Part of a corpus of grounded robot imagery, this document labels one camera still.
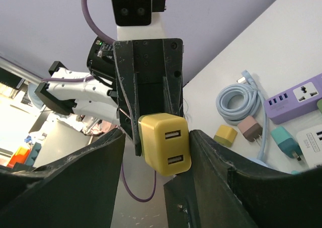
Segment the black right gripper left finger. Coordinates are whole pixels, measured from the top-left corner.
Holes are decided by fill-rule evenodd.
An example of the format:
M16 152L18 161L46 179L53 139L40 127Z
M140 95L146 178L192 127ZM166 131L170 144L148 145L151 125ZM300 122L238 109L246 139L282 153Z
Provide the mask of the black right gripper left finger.
M1 227L109 227L124 147L113 129L32 171L1 169Z

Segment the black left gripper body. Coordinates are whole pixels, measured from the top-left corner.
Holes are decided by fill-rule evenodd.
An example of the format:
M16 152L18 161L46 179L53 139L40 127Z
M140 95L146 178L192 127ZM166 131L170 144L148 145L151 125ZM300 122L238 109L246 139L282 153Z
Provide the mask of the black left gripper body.
M163 77L182 77L183 40L180 38L131 40L137 76L138 116L165 113ZM118 105L113 45L96 38L86 63L103 81L112 81L111 98Z

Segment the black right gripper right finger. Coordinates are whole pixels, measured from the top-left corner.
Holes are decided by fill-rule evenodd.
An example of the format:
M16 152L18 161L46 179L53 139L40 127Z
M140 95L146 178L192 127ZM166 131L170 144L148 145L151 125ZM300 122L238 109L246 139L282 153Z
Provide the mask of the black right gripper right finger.
M189 134L192 165L164 185L169 227L321 227L321 168L276 171Z

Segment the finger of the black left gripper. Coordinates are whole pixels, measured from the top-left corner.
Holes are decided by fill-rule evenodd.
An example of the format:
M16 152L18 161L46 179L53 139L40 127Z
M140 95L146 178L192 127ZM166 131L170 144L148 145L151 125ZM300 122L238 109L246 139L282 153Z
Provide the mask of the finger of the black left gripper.
M142 155L138 131L138 91L134 70L134 50L132 41L113 43L120 127L132 140L135 155Z
M182 77L163 77L164 112L184 117Z

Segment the yellow USB charger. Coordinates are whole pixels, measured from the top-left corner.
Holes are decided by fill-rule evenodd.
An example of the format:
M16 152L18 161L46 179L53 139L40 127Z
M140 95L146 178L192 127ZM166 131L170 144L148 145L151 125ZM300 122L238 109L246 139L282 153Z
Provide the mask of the yellow USB charger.
M138 121L142 153L146 163L169 177L191 167L188 123L168 113L143 115Z

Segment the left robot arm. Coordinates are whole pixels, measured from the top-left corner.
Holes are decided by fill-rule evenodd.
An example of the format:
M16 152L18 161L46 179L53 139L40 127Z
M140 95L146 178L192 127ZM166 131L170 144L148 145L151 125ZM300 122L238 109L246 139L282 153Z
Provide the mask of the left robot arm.
M52 111L84 115L118 125L142 155L138 121L143 115L183 116L184 46L179 38L116 41L95 39L88 72L55 61L36 95Z

